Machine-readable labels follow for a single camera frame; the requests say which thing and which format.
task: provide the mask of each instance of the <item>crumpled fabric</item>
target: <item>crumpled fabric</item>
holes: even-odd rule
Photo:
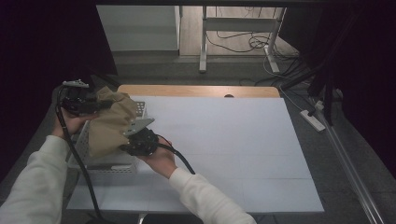
[[[104,87],[96,93],[97,101],[112,100],[109,109],[100,110],[99,117],[90,121],[90,156],[98,158],[114,153],[119,146],[128,144],[124,132],[136,118],[137,104],[130,96],[122,92],[113,92]]]

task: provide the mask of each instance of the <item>white table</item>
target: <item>white table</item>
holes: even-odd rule
[[[323,212],[314,181],[281,98],[134,96],[148,127],[173,142],[196,173],[250,214]],[[184,164],[177,160],[177,165]],[[92,175],[103,210],[188,213],[167,180],[140,162],[138,173]],[[92,209],[80,179],[69,209]]]

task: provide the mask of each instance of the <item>black wire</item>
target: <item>black wire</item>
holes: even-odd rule
[[[292,91],[292,90],[288,90],[288,91],[291,91],[291,92],[294,93],[295,95],[301,97],[307,104],[309,104],[309,106],[311,106],[311,107],[313,108],[314,111],[316,111],[316,108],[315,108],[311,103],[309,103],[309,101],[307,101],[302,95],[300,95],[300,94],[298,94],[297,92]]]
[[[277,222],[277,218],[276,218],[276,216],[275,216],[275,215],[273,215],[273,218],[274,218],[274,222],[275,222],[275,224],[279,224],[279,222]]]
[[[244,16],[244,18],[247,17],[248,14],[250,14],[250,12],[251,12],[252,10],[254,10],[254,7],[245,7],[245,10],[247,11],[247,14]]]
[[[282,80],[283,78],[285,78],[285,77],[291,75],[291,73],[293,73],[298,67],[300,67],[300,66],[303,65],[303,64],[304,64],[304,63],[299,63],[299,64],[297,64],[293,69],[290,70],[290,68],[291,68],[291,66],[292,66],[292,64],[291,64],[291,65],[289,66],[289,68],[287,69],[287,71],[288,71],[288,70],[290,70],[290,71],[289,71],[289,72],[284,72],[284,73],[282,73],[281,77],[278,77],[278,78],[271,84],[271,86],[275,86],[276,83],[277,83],[278,81],[280,81],[280,80]],[[304,67],[303,69],[300,69],[299,71],[296,71],[296,73],[293,74],[293,75],[291,75],[291,76],[293,77],[293,76],[296,76],[296,75],[300,74],[301,72],[303,72],[303,71],[305,70],[305,68],[306,68],[306,67]]]
[[[258,16],[258,18],[260,17],[261,14],[262,14],[262,7],[260,7],[260,11],[259,11],[259,16]]]
[[[91,182],[90,176],[88,174],[88,171],[85,168],[85,165],[84,165],[84,163],[81,160],[81,157],[78,155],[78,153],[76,151],[76,148],[73,145],[73,142],[71,140],[71,136],[69,134],[69,131],[67,130],[66,122],[64,121],[64,114],[62,113],[62,109],[61,109],[61,107],[62,107],[61,106],[61,95],[62,95],[62,91],[64,89],[66,89],[66,86],[62,86],[59,89],[59,91],[58,91],[57,102],[56,102],[56,106],[55,106],[56,116],[58,117],[58,120],[61,123],[62,129],[64,131],[64,139],[66,140],[67,145],[69,145],[70,151],[73,153],[73,156],[76,159],[76,161],[78,163],[78,166],[80,167],[81,172],[82,172],[82,174],[83,174],[83,176],[84,176],[84,178],[85,178],[85,180],[87,182],[87,186],[88,186],[88,189],[89,189],[90,194],[91,194],[93,208],[95,210],[96,216],[98,218],[104,220],[103,216],[102,216],[102,213],[101,213],[101,211],[99,209],[98,202],[96,201],[95,192],[93,191],[93,186],[92,186],[92,182]]]
[[[260,38],[267,38],[267,40],[264,42],[264,41],[259,40],[257,37],[260,37]],[[250,45],[251,48],[254,48],[254,49],[263,49],[263,48],[265,47],[265,45],[268,44],[269,39],[270,39],[270,36],[265,36],[265,35],[253,35],[253,34],[252,34],[252,35],[251,35],[251,38],[248,40],[248,43],[249,43],[249,45]]]
[[[274,9],[273,18],[274,18],[275,14],[276,14],[276,9],[277,9],[277,7]]]
[[[235,52],[235,53],[246,53],[246,52],[250,52],[250,51],[253,51],[253,50],[254,50],[254,49],[248,49],[248,50],[235,50],[235,49],[229,49],[229,48],[227,48],[227,47],[224,47],[224,46],[222,46],[222,45],[215,44],[215,43],[213,43],[212,41],[210,41],[208,35],[206,35],[206,39],[207,39],[207,41],[209,41],[209,43],[211,43],[211,44],[214,45],[214,46],[217,46],[217,47],[220,47],[220,48],[223,48],[223,49],[227,49],[227,50],[230,50],[230,51]]]
[[[285,55],[285,54],[280,53],[280,51],[277,49],[276,44],[274,44],[274,53],[275,53],[274,54],[275,57],[277,57],[280,60],[284,60],[284,61],[290,60],[290,59],[295,59],[295,58],[301,58],[299,55],[300,53],[298,53],[298,55]]]
[[[295,64],[295,62],[297,61],[297,59],[298,58],[296,58],[296,59],[294,59],[294,61],[291,63],[291,65],[289,66],[289,68],[283,73],[284,75],[286,75],[288,72],[289,72],[289,70],[291,69],[291,67]]]
[[[276,77],[266,77],[266,78],[260,79],[260,80],[258,80],[257,82],[254,83],[254,86],[258,86],[260,83],[262,83],[264,81],[268,81],[268,80],[274,79],[274,78],[276,78]]]
[[[183,161],[183,163],[186,165],[187,169],[189,169],[190,173],[192,173],[193,175],[195,175],[194,170],[192,169],[192,167],[190,166],[190,164],[189,164],[189,162],[186,160],[186,158],[184,158],[184,156],[181,155],[181,153],[180,153],[179,151],[177,151],[177,150],[172,146],[172,144],[171,144],[168,140],[166,140],[166,138],[160,136],[159,134],[157,134],[157,136],[163,138],[163,140],[165,140],[165,142],[167,142],[167,143],[169,144],[169,146],[170,146],[170,147],[169,147],[169,146],[166,146],[166,145],[164,145],[164,144],[158,144],[158,147],[167,149],[167,150],[171,151],[172,153],[174,153],[175,155],[177,155],[177,156]]]
[[[256,82],[256,81],[252,80],[251,78],[244,77],[244,78],[240,78],[239,79],[239,86],[243,86],[242,85],[242,81],[244,81],[244,80],[249,81],[249,82],[253,82],[253,83]]]
[[[232,38],[232,37],[236,37],[236,36],[240,36],[240,35],[251,35],[252,33],[256,33],[256,32],[247,32],[247,33],[242,33],[242,34],[237,34],[237,35],[220,36],[219,31],[216,31],[216,34],[217,34],[218,38],[220,38],[220,39],[227,39],[227,38]]]

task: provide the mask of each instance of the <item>person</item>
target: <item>person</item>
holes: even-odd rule
[[[72,117],[65,110],[63,112],[71,134],[77,132],[86,120],[97,117]],[[159,142],[170,146],[163,138]],[[61,223],[67,150],[63,129],[56,119],[53,132],[47,136],[43,146],[29,157],[27,166],[0,207],[0,224]],[[180,194],[181,202],[204,223],[256,223],[252,216],[203,176],[178,168],[170,151],[159,147],[151,156],[138,158],[168,178],[170,185]]]

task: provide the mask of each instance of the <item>white long-sleeve shirt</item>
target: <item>white long-sleeve shirt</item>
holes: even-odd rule
[[[62,138],[47,136],[40,150],[29,157],[27,166],[0,207],[0,224],[61,223],[67,150]],[[205,224],[256,223],[201,175],[191,175],[177,168],[169,183],[179,192],[181,202]]]

